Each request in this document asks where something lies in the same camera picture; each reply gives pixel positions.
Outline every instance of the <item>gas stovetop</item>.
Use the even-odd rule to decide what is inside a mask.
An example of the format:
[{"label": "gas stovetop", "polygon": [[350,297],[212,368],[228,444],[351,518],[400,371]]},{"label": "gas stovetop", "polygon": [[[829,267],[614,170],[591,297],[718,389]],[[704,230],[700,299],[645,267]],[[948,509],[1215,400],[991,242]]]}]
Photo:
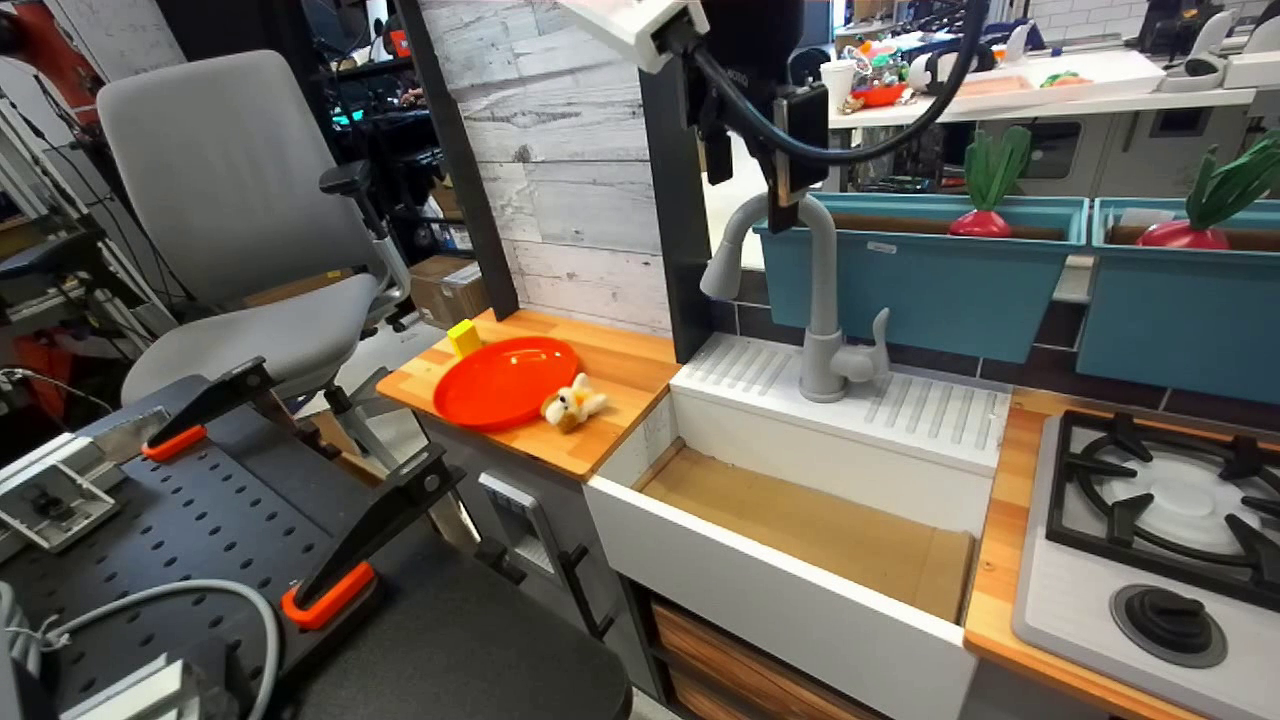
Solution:
[{"label": "gas stovetop", "polygon": [[1207,714],[1275,714],[1280,454],[1133,416],[1052,418],[1018,631]]}]

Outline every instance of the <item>chair backrest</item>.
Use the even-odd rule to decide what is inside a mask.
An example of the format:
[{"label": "chair backrest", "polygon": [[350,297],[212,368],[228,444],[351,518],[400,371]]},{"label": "chair backrest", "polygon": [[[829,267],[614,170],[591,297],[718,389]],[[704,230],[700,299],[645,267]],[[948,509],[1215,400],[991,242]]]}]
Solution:
[{"label": "chair backrest", "polygon": [[1231,28],[1237,28],[1231,6],[1207,15],[1207,23],[1197,30],[1197,43],[1187,56],[1215,56],[1224,48],[1224,39],[1231,37]]},{"label": "chair backrest", "polygon": [[1275,48],[1280,48],[1280,15],[1264,21],[1244,43],[1244,51],[1275,51]]},{"label": "chair backrest", "polygon": [[128,75],[95,108],[144,230],[197,299],[383,272],[356,202],[319,193],[334,150],[278,51]]}]

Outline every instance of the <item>wooden board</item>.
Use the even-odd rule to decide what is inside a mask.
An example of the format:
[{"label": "wooden board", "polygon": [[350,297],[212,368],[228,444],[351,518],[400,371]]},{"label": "wooden board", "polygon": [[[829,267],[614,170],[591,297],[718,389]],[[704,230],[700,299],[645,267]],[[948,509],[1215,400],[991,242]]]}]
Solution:
[{"label": "wooden board", "polygon": [[941,621],[961,621],[973,552],[964,530],[913,524],[882,509],[720,462],[693,446],[672,452],[645,484],[645,496],[772,545]]},{"label": "wooden board", "polygon": [[964,642],[984,658],[1035,674],[1052,688],[1078,692],[1116,714],[1159,714],[1159,720],[1191,714],[1159,697],[1150,697],[1142,688],[1090,671],[1065,655],[1042,652],[1022,637],[1014,637],[1014,603],[1018,603],[1022,560],[1026,560],[1042,433],[1043,433],[1043,418],[1060,416],[1065,407],[1072,407],[1069,395],[1022,393],[1010,413],[990,526],[979,536],[973,589],[969,589]]},{"label": "wooden board", "polygon": [[812,683],[796,669],[668,606],[652,603],[660,655],[672,664],[676,700],[693,714],[807,714],[872,720],[856,700]]},{"label": "wooden board", "polygon": [[[648,407],[668,393],[668,381],[676,374],[676,353],[665,337],[602,328],[551,313],[517,313],[509,321],[484,313],[478,317],[478,328],[480,339],[556,337],[572,344],[572,353],[586,358],[586,371],[591,374],[591,389],[610,395],[614,407],[580,433],[526,424],[489,435],[492,444],[543,461],[572,480],[591,480],[610,452],[648,416]],[[453,363],[456,354],[447,339],[442,339],[418,358],[400,363],[393,374],[383,374],[375,393],[412,413],[438,416],[434,395]]]}]

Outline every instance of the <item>burner grate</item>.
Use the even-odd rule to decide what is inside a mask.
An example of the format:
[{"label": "burner grate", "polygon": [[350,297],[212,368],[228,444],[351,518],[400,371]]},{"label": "burner grate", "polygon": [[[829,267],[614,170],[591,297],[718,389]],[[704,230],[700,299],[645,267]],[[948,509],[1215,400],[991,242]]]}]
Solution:
[{"label": "burner grate", "polygon": [[[1231,545],[1230,552],[1201,549],[1155,524],[1155,505],[1172,505],[1181,488],[1178,480],[1159,484],[1159,474],[1146,474],[1159,454],[1203,462],[1203,480],[1215,490],[1237,488],[1241,505],[1220,512],[1220,524],[1203,518]],[[1280,612],[1280,545],[1270,530],[1280,509],[1273,468],[1275,454],[1256,439],[1212,444],[1137,424],[1133,416],[1101,418],[1069,413],[1055,444],[1049,540]],[[1096,524],[1083,526],[1069,505],[1083,505]]]}]

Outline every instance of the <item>wooden countertop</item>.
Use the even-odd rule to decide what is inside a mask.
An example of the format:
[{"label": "wooden countertop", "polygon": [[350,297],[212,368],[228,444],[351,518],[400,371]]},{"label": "wooden countertop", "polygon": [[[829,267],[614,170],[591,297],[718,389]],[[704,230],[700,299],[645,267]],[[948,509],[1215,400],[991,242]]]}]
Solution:
[{"label": "wooden countertop", "polygon": [[[676,353],[665,337],[642,337],[623,328],[602,328],[586,321],[563,321],[551,313],[517,313],[497,321],[492,313],[478,317],[480,339],[509,337],[556,337],[575,346],[591,389],[610,393],[610,413],[586,424],[580,433],[562,433],[548,424],[526,424],[512,433],[492,433],[489,439],[522,454],[543,461],[572,480],[591,480],[610,452],[648,416],[648,407],[668,393],[676,374]],[[418,358],[400,363],[375,384],[381,395],[438,416],[434,393],[453,368],[447,339],[434,344]]]},{"label": "wooden countertop", "polygon": [[1159,720],[1191,714],[1187,708],[1137,692],[1112,674],[1090,671],[1083,664],[1042,652],[1022,637],[1014,637],[1014,603],[1018,603],[1022,560],[1026,560],[1042,433],[1043,433],[1043,418],[1060,416],[1065,407],[1072,407],[1072,400],[1052,393],[1018,393],[1014,400],[1002,468],[991,484],[991,505],[990,505],[990,526],[984,526],[973,585],[969,585],[964,642],[991,664],[1029,671],[1116,714],[1159,714]]}]

